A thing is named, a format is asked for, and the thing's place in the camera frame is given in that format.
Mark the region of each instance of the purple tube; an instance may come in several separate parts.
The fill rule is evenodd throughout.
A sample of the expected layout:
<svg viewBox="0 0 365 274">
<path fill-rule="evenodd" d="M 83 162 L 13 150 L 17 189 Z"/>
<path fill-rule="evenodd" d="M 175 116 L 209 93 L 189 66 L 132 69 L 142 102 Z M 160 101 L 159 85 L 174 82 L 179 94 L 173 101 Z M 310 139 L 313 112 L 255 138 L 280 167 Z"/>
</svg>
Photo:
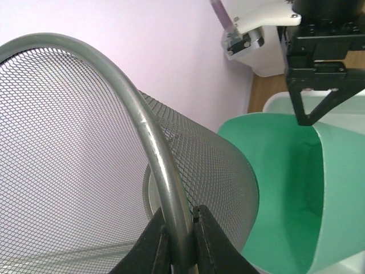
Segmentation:
<svg viewBox="0 0 365 274">
<path fill-rule="evenodd" d="M 222 1 L 220 0 L 210 0 L 214 12 L 217 14 L 219 21 L 221 22 L 224 30 L 227 33 L 231 33 L 236 27 L 234 26 L 232 20 L 228 16 L 226 9 L 223 6 Z"/>
</svg>

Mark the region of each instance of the metal mesh basket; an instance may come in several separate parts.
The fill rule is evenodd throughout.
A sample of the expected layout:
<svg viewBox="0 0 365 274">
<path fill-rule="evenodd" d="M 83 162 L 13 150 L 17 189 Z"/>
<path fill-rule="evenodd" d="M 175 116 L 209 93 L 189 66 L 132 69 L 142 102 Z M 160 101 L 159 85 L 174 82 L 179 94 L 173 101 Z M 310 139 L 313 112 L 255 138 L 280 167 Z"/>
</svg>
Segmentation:
<svg viewBox="0 0 365 274">
<path fill-rule="evenodd" d="M 243 247 L 258 194 L 233 145 L 75 39 L 18 38 L 0 61 L 1 273 L 108 273 L 160 206 L 180 265 L 200 204 Z"/>
</svg>

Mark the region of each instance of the gray metal rim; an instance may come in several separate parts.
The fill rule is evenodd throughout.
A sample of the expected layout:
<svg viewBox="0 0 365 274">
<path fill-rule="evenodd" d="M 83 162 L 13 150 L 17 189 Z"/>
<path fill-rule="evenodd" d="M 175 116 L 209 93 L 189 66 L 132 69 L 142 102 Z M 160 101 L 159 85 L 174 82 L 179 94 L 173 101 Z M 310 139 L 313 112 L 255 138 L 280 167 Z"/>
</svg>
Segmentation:
<svg viewBox="0 0 365 274">
<path fill-rule="evenodd" d="M 93 67 L 113 88 L 127 109 L 143 144 L 156 179 L 161 207 L 170 234 L 172 261 L 178 273 L 194 262 L 192 221 L 183 184 L 165 136 L 138 89 L 105 55 L 90 45 L 60 34 L 26 35 L 0 47 L 0 61 L 39 47 L 54 47 L 74 54 Z"/>
</svg>

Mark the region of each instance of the black cylinder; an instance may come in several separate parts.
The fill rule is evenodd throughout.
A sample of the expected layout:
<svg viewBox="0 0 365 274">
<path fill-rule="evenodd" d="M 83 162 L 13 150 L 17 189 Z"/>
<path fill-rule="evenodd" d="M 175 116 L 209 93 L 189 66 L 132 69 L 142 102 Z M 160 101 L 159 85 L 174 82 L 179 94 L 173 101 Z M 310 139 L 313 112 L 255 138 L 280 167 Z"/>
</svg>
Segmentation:
<svg viewBox="0 0 365 274">
<path fill-rule="evenodd" d="M 294 0 L 293 11 L 303 21 L 350 21 L 361 13 L 365 0 Z"/>
</svg>

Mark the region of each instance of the green plastic bin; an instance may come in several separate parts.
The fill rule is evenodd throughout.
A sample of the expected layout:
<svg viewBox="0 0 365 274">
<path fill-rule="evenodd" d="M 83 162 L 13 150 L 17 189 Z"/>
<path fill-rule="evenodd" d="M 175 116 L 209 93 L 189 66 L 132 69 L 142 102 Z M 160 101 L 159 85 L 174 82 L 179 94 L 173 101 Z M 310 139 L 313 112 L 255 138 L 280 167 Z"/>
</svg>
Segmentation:
<svg viewBox="0 0 365 274">
<path fill-rule="evenodd" d="M 257 175 L 256 223 L 242 254 L 271 274 L 315 273 L 365 249 L 365 135 L 255 113 L 219 135 Z"/>
</svg>

